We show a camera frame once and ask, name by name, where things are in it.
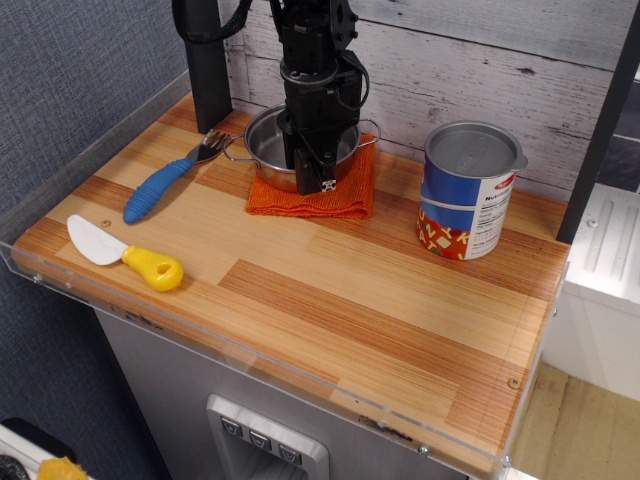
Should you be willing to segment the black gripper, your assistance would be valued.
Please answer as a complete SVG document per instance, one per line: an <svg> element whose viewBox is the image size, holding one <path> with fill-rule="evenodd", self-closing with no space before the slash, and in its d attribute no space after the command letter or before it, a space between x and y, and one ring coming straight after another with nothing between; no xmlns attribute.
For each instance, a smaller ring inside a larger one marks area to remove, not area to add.
<svg viewBox="0 0 640 480"><path fill-rule="evenodd" d="M294 170L296 191L303 196L333 191L336 162L323 162L335 153L344 130L360 120L370 92L368 71L355 52L344 50L320 71L304 71L293 62L280 62L286 95L282 127L286 168Z"/></svg>

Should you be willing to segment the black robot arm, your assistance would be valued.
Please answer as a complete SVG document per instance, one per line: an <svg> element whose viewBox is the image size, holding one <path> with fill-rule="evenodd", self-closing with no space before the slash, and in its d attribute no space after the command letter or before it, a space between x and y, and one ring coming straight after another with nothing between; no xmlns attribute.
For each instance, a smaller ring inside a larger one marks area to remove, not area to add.
<svg viewBox="0 0 640 480"><path fill-rule="evenodd" d="M348 49L358 16L347 1L272 1L283 47L285 108L278 116L286 165L301 195L336 187L343 133L360 121L370 80Z"/></svg>

